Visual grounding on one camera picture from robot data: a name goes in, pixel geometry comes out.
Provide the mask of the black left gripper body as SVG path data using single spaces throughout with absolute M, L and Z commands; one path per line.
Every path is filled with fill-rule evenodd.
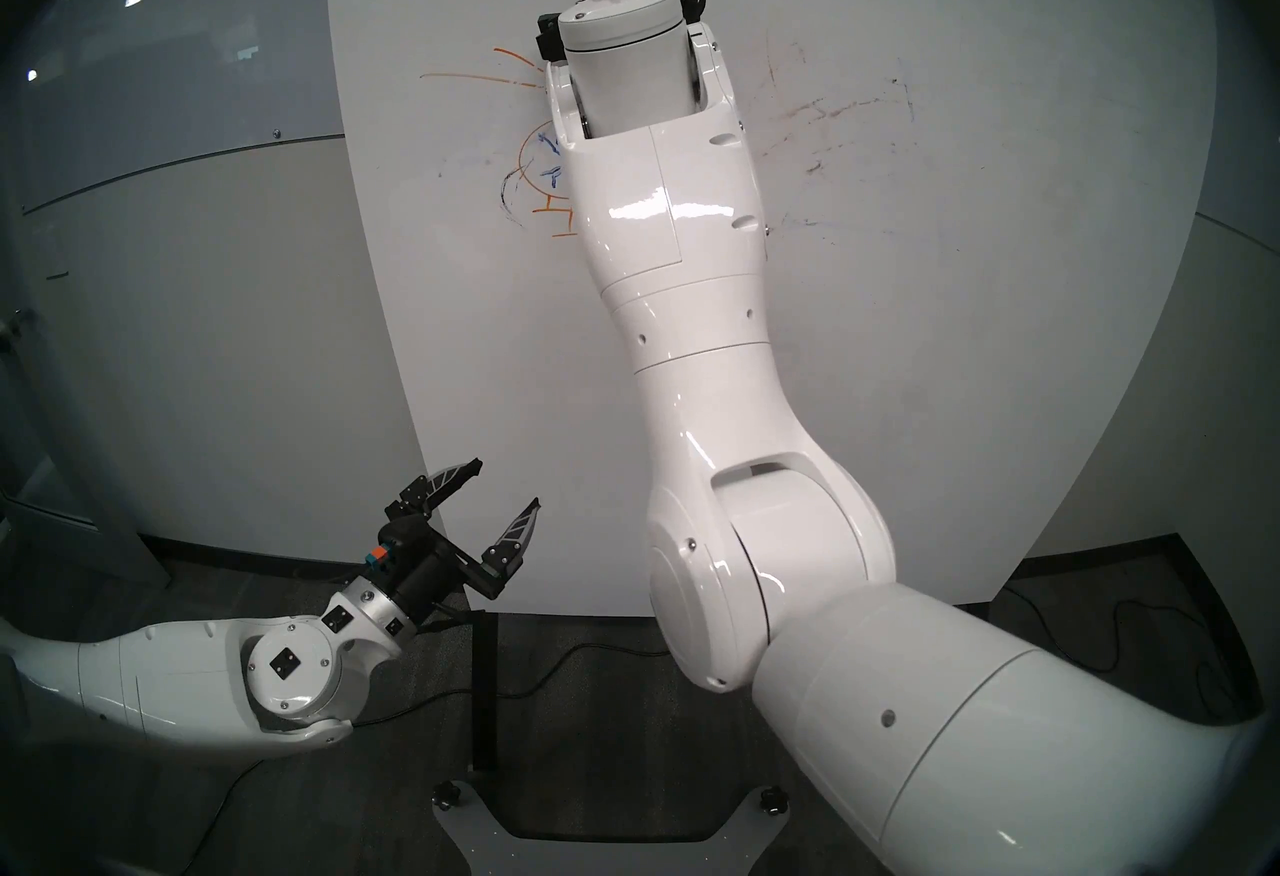
M 435 530 L 385 531 L 385 594 L 410 622 L 426 622 L 436 604 L 465 587 L 460 555 Z

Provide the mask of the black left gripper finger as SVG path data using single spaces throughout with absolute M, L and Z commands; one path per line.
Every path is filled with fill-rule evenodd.
M 538 525 L 540 499 L 532 498 L 530 503 L 509 523 L 506 531 L 481 556 L 480 564 L 484 572 L 484 588 L 477 588 L 486 598 L 497 598 L 507 584 L 515 578 L 524 564 L 532 540 L 534 529 Z
M 443 467 L 430 475 L 422 474 L 407 485 L 398 498 L 385 508 L 387 517 L 431 517 L 444 501 L 454 496 L 462 485 L 483 471 L 483 460 Z

